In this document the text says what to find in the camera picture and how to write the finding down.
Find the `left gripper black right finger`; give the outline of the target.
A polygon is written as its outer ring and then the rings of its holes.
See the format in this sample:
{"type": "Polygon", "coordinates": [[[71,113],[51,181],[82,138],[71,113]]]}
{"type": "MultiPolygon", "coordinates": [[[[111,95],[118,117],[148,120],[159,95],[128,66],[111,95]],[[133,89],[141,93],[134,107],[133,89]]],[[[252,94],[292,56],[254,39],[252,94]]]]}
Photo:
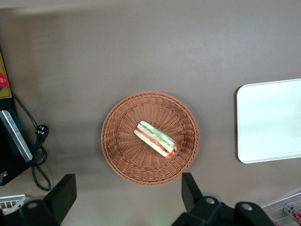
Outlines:
{"type": "Polygon", "coordinates": [[[215,195],[202,194],[191,173],[182,174],[182,201],[186,211],[174,226],[234,226],[234,210],[215,195]]]}

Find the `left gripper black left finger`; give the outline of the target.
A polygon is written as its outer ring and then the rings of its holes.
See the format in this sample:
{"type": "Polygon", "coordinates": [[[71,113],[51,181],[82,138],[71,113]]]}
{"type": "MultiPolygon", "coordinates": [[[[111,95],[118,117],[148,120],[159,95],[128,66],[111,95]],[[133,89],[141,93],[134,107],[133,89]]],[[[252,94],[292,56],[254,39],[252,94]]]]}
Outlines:
{"type": "Polygon", "coordinates": [[[3,216],[5,226],[59,226],[77,198],[76,176],[66,174],[42,199],[31,199],[3,216]]]}

